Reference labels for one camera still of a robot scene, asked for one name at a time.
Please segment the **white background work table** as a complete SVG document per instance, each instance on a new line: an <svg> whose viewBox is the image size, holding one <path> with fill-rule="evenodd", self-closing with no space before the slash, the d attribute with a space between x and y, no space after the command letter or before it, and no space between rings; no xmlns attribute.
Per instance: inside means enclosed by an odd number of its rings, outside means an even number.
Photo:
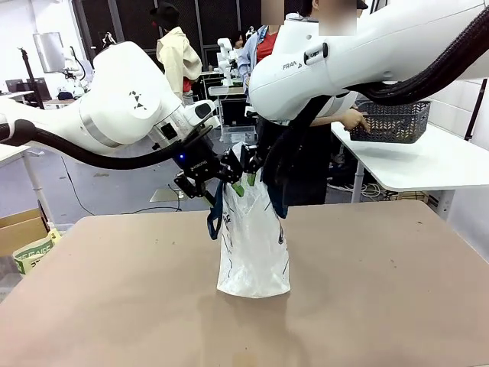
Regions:
<svg viewBox="0 0 489 367"><path fill-rule="evenodd" d="M221 130L223 125L249 125L245 117L247 104L242 86L210 86L208 94L215 99Z"/></svg>

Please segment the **black leaning stand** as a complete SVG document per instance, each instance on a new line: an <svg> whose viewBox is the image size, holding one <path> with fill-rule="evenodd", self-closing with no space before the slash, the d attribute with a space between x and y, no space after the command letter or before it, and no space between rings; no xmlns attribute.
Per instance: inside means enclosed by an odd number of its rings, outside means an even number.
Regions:
<svg viewBox="0 0 489 367"><path fill-rule="evenodd" d="M473 137L474 126L478 118L478 113L480 112L481 109L486 88L487 88L487 78L484 78L481 82L481 87L479 89L478 97L476 99L476 103L474 105L474 109L472 111L471 118L465 132L464 139L466 141L470 141Z"/></svg>

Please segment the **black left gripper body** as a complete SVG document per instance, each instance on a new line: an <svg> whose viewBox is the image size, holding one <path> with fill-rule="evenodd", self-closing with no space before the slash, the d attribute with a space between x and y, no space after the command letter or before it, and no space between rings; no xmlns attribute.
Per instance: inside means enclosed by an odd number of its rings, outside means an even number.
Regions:
<svg viewBox="0 0 489 367"><path fill-rule="evenodd" d="M210 180L220 170L219 155L210 139L199 139L176 154L176 164L194 180Z"/></svg>

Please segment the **clear plastic storage box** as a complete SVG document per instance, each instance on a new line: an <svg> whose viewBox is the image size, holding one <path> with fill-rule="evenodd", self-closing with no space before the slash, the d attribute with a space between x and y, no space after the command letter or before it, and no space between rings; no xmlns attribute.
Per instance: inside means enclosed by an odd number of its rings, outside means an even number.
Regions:
<svg viewBox="0 0 489 367"><path fill-rule="evenodd" d="M256 140L255 134L256 130L254 125L223 125L220 140L226 144L235 144L239 142L253 144Z"/></svg>

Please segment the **person in black trousers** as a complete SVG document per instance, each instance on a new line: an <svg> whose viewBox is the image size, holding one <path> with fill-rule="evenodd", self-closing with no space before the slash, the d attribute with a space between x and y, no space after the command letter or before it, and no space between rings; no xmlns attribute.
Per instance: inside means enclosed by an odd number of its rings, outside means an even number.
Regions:
<svg viewBox="0 0 489 367"><path fill-rule="evenodd" d="M368 6L363 0L301 0L301 9L286 15L288 21L318 22L329 31L359 18ZM331 124L309 127L293 152L293 160L281 179L266 182L276 212L284 216L291 206L325 203L330 150Z"/></svg>

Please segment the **brown cardboard box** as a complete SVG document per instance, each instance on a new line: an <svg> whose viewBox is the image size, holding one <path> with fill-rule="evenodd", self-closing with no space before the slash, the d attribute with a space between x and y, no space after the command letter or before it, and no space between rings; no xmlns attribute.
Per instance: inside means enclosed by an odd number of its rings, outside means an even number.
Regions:
<svg viewBox="0 0 489 367"><path fill-rule="evenodd" d="M0 257L47 236L47 227L39 209L0 218Z"/></svg>

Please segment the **white printed plastic shopping bag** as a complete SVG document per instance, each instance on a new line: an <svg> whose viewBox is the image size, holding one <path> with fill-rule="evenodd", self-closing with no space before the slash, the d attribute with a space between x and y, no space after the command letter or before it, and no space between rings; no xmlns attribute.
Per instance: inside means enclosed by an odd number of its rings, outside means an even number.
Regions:
<svg viewBox="0 0 489 367"><path fill-rule="evenodd" d="M266 298L290 291L289 252L261 171L221 181L207 216L220 241L217 289L236 297Z"/></svg>

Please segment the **grey wall monitor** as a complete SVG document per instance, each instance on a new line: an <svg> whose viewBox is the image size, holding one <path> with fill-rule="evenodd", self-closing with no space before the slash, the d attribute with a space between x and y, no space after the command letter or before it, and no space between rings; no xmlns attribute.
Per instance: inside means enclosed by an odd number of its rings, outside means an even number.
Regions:
<svg viewBox="0 0 489 367"><path fill-rule="evenodd" d="M44 73L62 73L65 58L59 32L33 34L34 44Z"/></svg>

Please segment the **white side table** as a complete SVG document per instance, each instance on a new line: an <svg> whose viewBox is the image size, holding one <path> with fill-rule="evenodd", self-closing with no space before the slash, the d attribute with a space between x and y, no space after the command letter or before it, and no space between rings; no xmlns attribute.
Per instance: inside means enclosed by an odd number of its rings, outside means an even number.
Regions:
<svg viewBox="0 0 489 367"><path fill-rule="evenodd" d="M436 212L443 220L456 190L489 187L489 151L434 125L406 145L353 141L338 122L332 132L357 160L352 203L360 201L364 171L385 190L439 191Z"/></svg>

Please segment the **person's left forearm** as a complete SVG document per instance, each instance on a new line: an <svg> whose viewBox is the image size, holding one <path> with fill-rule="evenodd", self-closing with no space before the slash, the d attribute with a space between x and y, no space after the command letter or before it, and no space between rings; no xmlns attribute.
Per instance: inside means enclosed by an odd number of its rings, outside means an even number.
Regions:
<svg viewBox="0 0 489 367"><path fill-rule="evenodd" d="M320 126L320 125L329 125L329 124L332 124L333 122L343 122L344 117L345 117L345 115L316 117L313 120L311 127Z"/></svg>

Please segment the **white desk with round leg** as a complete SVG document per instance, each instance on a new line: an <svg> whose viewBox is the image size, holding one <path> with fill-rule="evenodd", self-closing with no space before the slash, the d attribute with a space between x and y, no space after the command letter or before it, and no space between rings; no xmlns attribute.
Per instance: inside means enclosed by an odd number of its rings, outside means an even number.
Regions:
<svg viewBox="0 0 489 367"><path fill-rule="evenodd" d="M37 197L37 201L39 202L40 211L44 214L47 227L49 229L54 229L55 224L53 222L53 214L48 205L47 198L44 195L40 181L38 180L31 164L32 157L41 157L43 154L43 152L34 152L31 150L30 147L25 145L22 145L20 147L13 147L0 144L0 167L18 159L21 159L23 161L25 170L27 171L29 180L31 182L32 189Z"/></svg>

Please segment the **person's left hand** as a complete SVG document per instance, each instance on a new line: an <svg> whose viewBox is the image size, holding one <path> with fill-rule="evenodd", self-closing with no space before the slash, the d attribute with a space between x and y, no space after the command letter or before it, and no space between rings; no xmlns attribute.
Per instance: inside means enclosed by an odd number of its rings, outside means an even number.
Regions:
<svg viewBox="0 0 489 367"><path fill-rule="evenodd" d="M340 118L340 122L346 131L352 131L358 127L363 128L366 132L371 130L364 115L356 109L349 109Z"/></svg>

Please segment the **dark grey plastic basket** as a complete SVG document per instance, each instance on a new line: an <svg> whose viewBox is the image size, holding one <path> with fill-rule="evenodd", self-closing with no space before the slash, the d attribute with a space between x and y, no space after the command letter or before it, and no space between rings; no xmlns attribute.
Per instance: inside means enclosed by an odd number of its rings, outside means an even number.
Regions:
<svg viewBox="0 0 489 367"><path fill-rule="evenodd" d="M401 106L382 106L367 99L357 101L370 131L363 127L349 132L352 141L413 144L425 133L431 102L418 101Z"/></svg>

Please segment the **green white paper bag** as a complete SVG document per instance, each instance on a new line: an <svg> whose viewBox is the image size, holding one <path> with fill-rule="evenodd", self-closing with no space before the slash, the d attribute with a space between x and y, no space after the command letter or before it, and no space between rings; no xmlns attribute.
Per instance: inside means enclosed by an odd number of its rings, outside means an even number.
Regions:
<svg viewBox="0 0 489 367"><path fill-rule="evenodd" d="M13 259L21 275L28 274L34 269L40 260L56 245L61 239L61 234L57 229L51 229L47 236L34 241L13 253Z"/></svg>

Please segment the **person in red shirt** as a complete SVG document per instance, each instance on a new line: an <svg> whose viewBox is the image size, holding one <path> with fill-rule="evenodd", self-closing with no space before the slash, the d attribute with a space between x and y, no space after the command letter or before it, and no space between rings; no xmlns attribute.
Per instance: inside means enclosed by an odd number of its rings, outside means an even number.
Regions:
<svg viewBox="0 0 489 367"><path fill-rule="evenodd" d="M279 30L279 25L262 25L248 38L238 56L238 73L245 95L248 94L252 71L260 61L272 54Z"/></svg>

